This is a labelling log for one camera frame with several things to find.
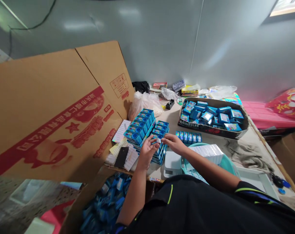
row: teal basket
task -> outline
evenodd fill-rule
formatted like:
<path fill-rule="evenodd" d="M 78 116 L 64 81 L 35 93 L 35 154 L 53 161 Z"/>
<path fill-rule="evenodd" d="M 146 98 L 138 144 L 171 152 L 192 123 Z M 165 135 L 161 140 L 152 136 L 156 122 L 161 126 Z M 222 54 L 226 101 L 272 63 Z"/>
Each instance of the teal basket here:
<path fill-rule="evenodd" d="M 202 146 L 202 145 L 209 145 L 209 144 L 195 143 L 195 144 L 190 145 L 189 147 Z M 198 172 L 197 172 L 196 175 L 194 175 L 193 172 L 188 171 L 187 168 L 189 166 L 190 166 L 190 163 L 185 158 L 181 157 L 181 168 L 182 168 L 182 171 L 184 172 L 184 174 L 195 176 L 198 179 L 200 179 L 200 180 L 204 181 L 205 183 L 207 183 L 206 180 Z M 219 166 L 222 167 L 223 169 L 227 170 L 231 174 L 237 176 L 238 178 L 241 178 L 239 173 L 238 173 L 238 170 L 237 170 L 236 166 L 233 164 L 233 162 L 231 162 L 231 160 L 225 154 L 223 154 L 223 157 L 222 157 L 222 160 L 221 160 L 221 163 L 220 163 Z"/>

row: white scale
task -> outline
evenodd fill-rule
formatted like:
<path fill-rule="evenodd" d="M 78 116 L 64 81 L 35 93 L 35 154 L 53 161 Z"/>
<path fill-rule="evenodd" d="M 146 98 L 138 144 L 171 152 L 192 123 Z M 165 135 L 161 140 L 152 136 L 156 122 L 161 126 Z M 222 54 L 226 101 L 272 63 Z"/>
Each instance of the white scale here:
<path fill-rule="evenodd" d="M 167 151 L 165 157 L 164 177 L 181 175 L 181 156 L 173 151 Z"/>

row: electrical wire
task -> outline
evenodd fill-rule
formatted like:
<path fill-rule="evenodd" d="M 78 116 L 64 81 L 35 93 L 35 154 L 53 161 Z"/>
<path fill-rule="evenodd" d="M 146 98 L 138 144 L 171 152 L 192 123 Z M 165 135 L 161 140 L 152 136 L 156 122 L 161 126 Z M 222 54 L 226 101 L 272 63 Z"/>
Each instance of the electrical wire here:
<path fill-rule="evenodd" d="M 13 30 L 31 30 L 31 29 L 35 29 L 35 28 L 38 28 L 39 26 L 41 26 L 42 24 L 44 24 L 44 22 L 48 19 L 49 15 L 51 14 L 54 6 L 55 6 L 55 3 L 56 3 L 56 0 L 53 1 L 51 7 L 50 7 L 50 10 L 49 12 L 47 13 L 47 15 L 44 17 L 44 19 L 37 25 L 31 27 L 31 28 L 11 28 L 10 27 L 10 31 L 9 31 L 9 43 L 10 43 L 10 50 L 9 50 L 9 53 L 8 53 L 8 58 L 6 59 L 6 61 L 9 60 L 9 58 L 11 57 L 11 54 L 12 54 L 12 31 Z"/>

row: gray cloth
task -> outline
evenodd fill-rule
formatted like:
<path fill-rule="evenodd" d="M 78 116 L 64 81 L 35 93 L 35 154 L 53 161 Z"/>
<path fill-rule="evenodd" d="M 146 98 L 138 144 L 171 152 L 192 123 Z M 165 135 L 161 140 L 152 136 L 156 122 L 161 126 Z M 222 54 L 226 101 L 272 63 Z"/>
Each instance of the gray cloth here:
<path fill-rule="evenodd" d="M 246 168 L 263 171 L 267 174 L 274 172 L 270 163 L 262 156 L 259 147 L 256 144 L 248 143 L 242 140 L 229 143 L 229 151 L 233 154 L 232 160 Z"/>

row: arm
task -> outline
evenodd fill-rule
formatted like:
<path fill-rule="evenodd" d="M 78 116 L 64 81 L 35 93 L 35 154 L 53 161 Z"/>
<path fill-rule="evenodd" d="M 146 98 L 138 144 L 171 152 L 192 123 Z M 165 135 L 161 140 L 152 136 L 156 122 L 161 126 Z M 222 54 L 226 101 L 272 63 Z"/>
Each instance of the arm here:
<path fill-rule="evenodd" d="M 234 192 L 238 183 L 241 181 L 235 175 L 188 148 L 176 135 L 166 134 L 165 137 L 162 138 L 162 142 L 167 144 L 175 153 L 186 158 L 194 169 L 197 170 L 211 186 L 219 191 Z"/>
<path fill-rule="evenodd" d="M 159 148 L 158 143 L 152 145 L 156 141 L 156 139 L 151 140 L 152 137 L 153 135 L 149 136 L 141 148 L 139 161 L 130 182 L 124 204 L 117 218 L 117 223 L 128 226 L 145 204 L 146 173 L 153 154 Z"/>

